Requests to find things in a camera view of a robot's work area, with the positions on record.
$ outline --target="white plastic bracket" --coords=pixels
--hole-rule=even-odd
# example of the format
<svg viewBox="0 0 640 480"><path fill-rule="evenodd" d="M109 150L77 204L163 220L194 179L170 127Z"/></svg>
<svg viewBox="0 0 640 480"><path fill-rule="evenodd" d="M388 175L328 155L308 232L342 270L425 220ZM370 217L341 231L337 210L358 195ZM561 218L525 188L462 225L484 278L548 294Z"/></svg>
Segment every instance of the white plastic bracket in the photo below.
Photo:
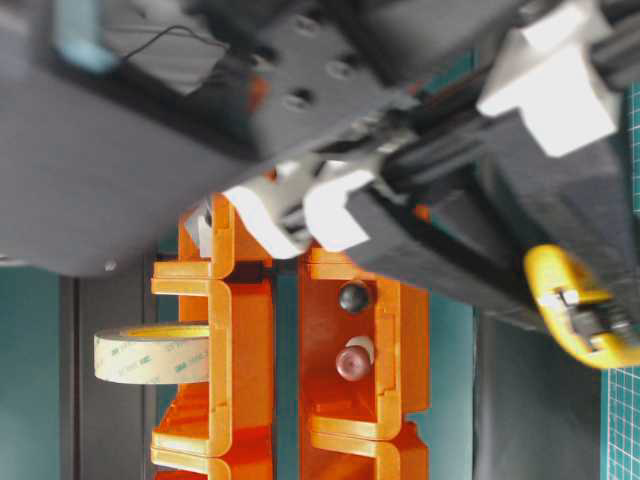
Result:
<svg viewBox="0 0 640 480"><path fill-rule="evenodd" d="M497 117L518 109L544 152L562 157L618 130L621 95L590 61L612 28L597 0L565 0L534 24L512 30L477 108Z"/></svg>

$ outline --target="round black knob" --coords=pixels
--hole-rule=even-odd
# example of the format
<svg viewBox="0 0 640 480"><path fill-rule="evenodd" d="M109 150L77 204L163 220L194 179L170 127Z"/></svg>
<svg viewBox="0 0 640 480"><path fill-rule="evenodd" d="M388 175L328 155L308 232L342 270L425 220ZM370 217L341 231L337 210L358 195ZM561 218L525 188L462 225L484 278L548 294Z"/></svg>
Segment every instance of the round black knob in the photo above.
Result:
<svg viewBox="0 0 640 480"><path fill-rule="evenodd" d="M362 312L371 304L371 292L364 282L353 281L340 288L340 307L352 314Z"/></svg>

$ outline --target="roll of tape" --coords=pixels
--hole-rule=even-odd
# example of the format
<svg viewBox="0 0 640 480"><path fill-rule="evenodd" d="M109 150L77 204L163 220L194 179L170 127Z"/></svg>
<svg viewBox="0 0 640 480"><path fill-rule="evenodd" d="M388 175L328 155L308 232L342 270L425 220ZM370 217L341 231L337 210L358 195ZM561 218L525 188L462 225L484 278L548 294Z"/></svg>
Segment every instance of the roll of tape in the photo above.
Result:
<svg viewBox="0 0 640 480"><path fill-rule="evenodd" d="M209 381L208 325L149 325L96 333L96 377L137 385Z"/></svg>

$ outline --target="small part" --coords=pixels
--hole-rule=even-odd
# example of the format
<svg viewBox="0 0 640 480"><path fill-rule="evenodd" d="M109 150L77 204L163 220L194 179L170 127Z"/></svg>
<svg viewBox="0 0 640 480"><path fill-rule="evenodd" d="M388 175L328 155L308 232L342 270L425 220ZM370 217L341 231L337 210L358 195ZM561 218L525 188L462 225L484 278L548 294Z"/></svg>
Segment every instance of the small part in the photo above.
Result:
<svg viewBox="0 0 640 480"><path fill-rule="evenodd" d="M371 371L367 350L358 345L343 348L336 357L336 369L349 382L362 380Z"/></svg>
<svg viewBox="0 0 640 480"><path fill-rule="evenodd" d="M371 305L371 291L361 280L345 283L340 289L340 307L357 315Z"/></svg>

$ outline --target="green cutting mat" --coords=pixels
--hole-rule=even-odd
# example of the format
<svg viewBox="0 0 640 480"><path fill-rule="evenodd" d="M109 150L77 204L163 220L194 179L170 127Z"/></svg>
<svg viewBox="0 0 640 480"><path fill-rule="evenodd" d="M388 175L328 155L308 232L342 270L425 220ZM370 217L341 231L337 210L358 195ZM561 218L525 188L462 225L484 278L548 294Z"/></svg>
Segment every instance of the green cutting mat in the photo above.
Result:
<svg viewBox="0 0 640 480"><path fill-rule="evenodd" d="M633 211L640 213L640 84L630 92ZM602 376L601 480L640 480L640 367Z"/></svg>

